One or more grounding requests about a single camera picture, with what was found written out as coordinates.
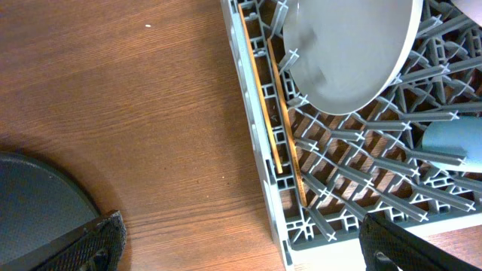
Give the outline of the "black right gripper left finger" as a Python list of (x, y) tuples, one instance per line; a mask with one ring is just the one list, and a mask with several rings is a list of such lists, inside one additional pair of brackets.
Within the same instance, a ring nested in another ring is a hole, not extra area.
[(121, 212), (95, 218), (65, 235), (1, 265), (2, 270), (116, 271), (127, 244)]

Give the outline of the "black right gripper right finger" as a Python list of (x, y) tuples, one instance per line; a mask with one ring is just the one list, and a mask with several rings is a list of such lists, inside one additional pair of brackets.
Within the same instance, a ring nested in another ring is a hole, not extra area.
[(358, 239), (368, 271), (481, 271), (378, 215), (365, 215)]

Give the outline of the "light blue cup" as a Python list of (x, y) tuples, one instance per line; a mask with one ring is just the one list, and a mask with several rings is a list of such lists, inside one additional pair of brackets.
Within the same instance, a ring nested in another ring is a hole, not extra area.
[(460, 166), (433, 162), (443, 170), (481, 173), (481, 118), (462, 116), (444, 122), (432, 122), (423, 134), (422, 149), (465, 156)]

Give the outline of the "wooden chopstick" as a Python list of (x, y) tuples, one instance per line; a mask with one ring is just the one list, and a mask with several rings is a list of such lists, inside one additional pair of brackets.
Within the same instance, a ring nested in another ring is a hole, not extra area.
[(285, 95), (284, 91), (282, 88), (282, 82), (281, 82), (281, 77), (279, 74), (279, 69), (278, 65), (276, 64), (276, 57), (274, 54), (274, 49), (273, 49), (273, 44), (272, 44), (272, 38), (267, 39), (267, 46), (270, 54), (270, 60), (271, 60), (271, 65), (273, 69), (273, 76), (276, 84), (276, 90), (278, 93), (279, 97), (279, 105), (280, 105), (280, 111), (282, 114), (282, 120), (283, 120), (283, 125), (285, 127), (285, 134), (286, 134), (286, 140), (287, 140), (287, 145), (289, 148), (289, 153), (291, 155), (291, 161), (293, 165), (293, 170), (294, 170), (294, 176), (295, 176), (295, 181), (297, 183), (297, 188), (298, 188), (298, 197), (300, 200), (300, 204), (303, 207), (307, 207), (307, 198), (306, 198), (306, 193), (304, 190), (304, 183), (300, 171), (300, 166), (297, 158), (297, 151), (296, 151), (296, 146), (295, 146), (295, 140), (293, 136), (293, 132), (291, 130), (291, 123), (289, 120), (289, 115), (288, 115), (288, 109), (286, 105), (286, 100), (285, 100)]
[(241, 4), (238, 4), (237, 7), (238, 7), (238, 10), (239, 10), (239, 15), (241, 17), (243, 31), (244, 31), (244, 34), (245, 34), (245, 37), (246, 37), (246, 44), (247, 44), (247, 48), (248, 48), (249, 61), (251, 63), (254, 78), (255, 78), (256, 90), (257, 90), (258, 98), (259, 98), (260, 105), (261, 105), (261, 111), (262, 111), (262, 114), (263, 114), (264, 124), (266, 126), (267, 137), (268, 137), (268, 141), (270, 143), (270, 149), (271, 149), (271, 153), (272, 153), (272, 156), (273, 156), (273, 159), (274, 159), (276, 172), (278, 174), (282, 174), (283, 173), (282, 164), (281, 164), (279, 152), (278, 152), (278, 149), (277, 149), (277, 146), (276, 146), (276, 140), (275, 140), (275, 137), (274, 137), (274, 134), (273, 134), (273, 129), (272, 129), (272, 126), (271, 126), (270, 116), (268, 114), (267, 105), (266, 105), (265, 98), (264, 98), (264, 92), (263, 92), (263, 89), (262, 89), (262, 86), (261, 86), (261, 81), (260, 81), (260, 78), (259, 78), (258, 68), (257, 68), (257, 65), (255, 63), (255, 56), (254, 56), (254, 52), (253, 52), (253, 49), (252, 49), (252, 46), (251, 46), (251, 40), (249, 38), (249, 32), (248, 32), (246, 20), (245, 20), (244, 13), (243, 13), (243, 8), (242, 8)]

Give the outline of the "light grey plate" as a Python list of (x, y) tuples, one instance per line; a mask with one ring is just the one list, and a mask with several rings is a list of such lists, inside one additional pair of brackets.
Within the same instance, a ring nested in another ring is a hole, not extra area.
[(422, 0), (294, 0), (283, 26), (291, 76), (327, 114), (357, 111), (401, 71), (419, 28)]

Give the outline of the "white pink bowl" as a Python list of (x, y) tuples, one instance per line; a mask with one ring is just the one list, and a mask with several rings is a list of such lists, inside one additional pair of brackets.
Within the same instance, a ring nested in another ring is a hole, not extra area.
[(481, 0), (451, 0), (451, 2), (473, 20), (481, 20)]

